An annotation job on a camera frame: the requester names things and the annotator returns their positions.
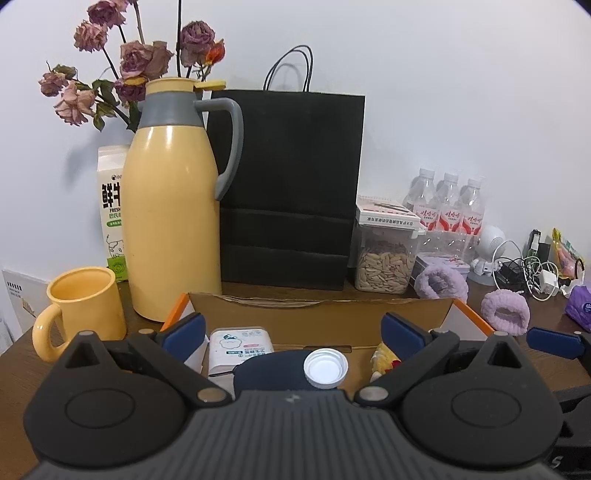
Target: dried rose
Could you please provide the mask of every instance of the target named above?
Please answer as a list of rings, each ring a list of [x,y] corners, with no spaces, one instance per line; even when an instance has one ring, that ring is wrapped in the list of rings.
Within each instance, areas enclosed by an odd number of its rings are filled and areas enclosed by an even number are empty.
[[[142,77],[133,77],[126,83],[123,79],[118,79],[115,82],[115,91],[119,95],[121,102],[140,102],[146,98],[146,78],[143,78],[143,82],[138,83]]]
[[[140,76],[152,60],[152,47],[143,45],[139,41],[121,45],[121,66],[119,71],[125,80]]]
[[[41,93],[46,97],[55,97],[61,92],[61,89],[68,85],[66,75],[63,73],[48,72],[43,74],[43,78],[39,80],[41,85]]]
[[[223,60],[226,56],[226,47],[223,44],[223,39],[214,43],[213,47],[209,49],[205,55],[204,65],[211,66]]]
[[[174,55],[171,51],[166,49],[165,41],[155,41],[152,45],[154,46],[152,59],[144,69],[144,76],[147,77],[148,80],[160,78],[168,72],[168,64]]]
[[[56,113],[64,122],[70,125],[82,125],[88,119],[83,115],[94,115],[91,106],[95,102],[92,90],[77,90],[76,82],[70,80],[61,94],[61,100],[55,105]]]
[[[106,25],[108,28],[125,23],[125,17],[121,15],[121,11],[111,0],[100,0],[88,7],[88,18],[90,22]]]
[[[181,62],[185,67],[202,64],[213,45],[215,32],[204,21],[191,22],[181,30]]]
[[[163,41],[155,41],[153,45],[143,45],[137,40],[124,43],[121,45],[121,77],[124,80],[139,76],[148,80],[159,78],[168,71],[172,56]]]
[[[120,12],[125,12],[127,10],[127,6],[131,3],[128,0],[111,0],[117,7],[117,10]]]
[[[84,20],[74,33],[74,46],[78,50],[101,50],[107,42],[107,26],[97,25]]]

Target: white box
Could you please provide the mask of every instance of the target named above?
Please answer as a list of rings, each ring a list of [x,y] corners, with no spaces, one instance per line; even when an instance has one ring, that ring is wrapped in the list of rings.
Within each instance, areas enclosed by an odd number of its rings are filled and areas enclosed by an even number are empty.
[[[117,281],[127,280],[127,264],[121,228],[121,186],[128,145],[99,147],[97,178],[100,201],[100,224],[108,267]]]
[[[47,282],[11,270],[2,270],[2,274],[12,308],[24,333],[51,303],[47,298]]]
[[[357,223],[419,230],[421,219],[396,200],[357,196]]]

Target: yellow cup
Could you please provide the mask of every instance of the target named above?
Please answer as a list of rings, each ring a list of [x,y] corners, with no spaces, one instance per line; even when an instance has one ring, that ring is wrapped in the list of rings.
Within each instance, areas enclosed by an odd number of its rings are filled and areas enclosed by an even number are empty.
[[[62,273],[47,287],[52,305],[33,325],[33,347],[46,362],[54,362],[82,330],[92,330],[101,340],[121,340],[126,326],[115,274],[104,267],[83,267]],[[51,324],[64,340],[53,346]]]

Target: thermos handle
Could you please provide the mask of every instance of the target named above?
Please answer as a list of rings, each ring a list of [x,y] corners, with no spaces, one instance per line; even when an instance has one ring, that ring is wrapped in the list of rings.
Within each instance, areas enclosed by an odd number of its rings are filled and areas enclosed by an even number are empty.
[[[226,110],[232,117],[232,147],[230,149],[230,158],[226,170],[217,177],[215,199],[219,202],[226,194],[236,170],[240,163],[242,155],[242,144],[244,142],[244,121],[242,119],[242,109],[234,100],[230,98],[212,98],[211,100],[195,100],[195,108],[199,112],[212,112]]]

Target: cardboard box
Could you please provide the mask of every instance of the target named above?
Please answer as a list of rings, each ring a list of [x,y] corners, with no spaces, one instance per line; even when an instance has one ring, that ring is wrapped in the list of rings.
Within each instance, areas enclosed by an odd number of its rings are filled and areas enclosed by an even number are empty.
[[[321,347],[342,351],[349,371],[341,388],[349,395],[369,383],[371,357],[381,341],[380,324],[387,312],[425,330],[443,327],[463,340],[484,340],[494,331],[468,305],[452,299],[270,300],[205,293],[182,295],[164,328],[193,310],[204,315],[208,335],[218,328],[258,326],[269,333],[275,351]]]

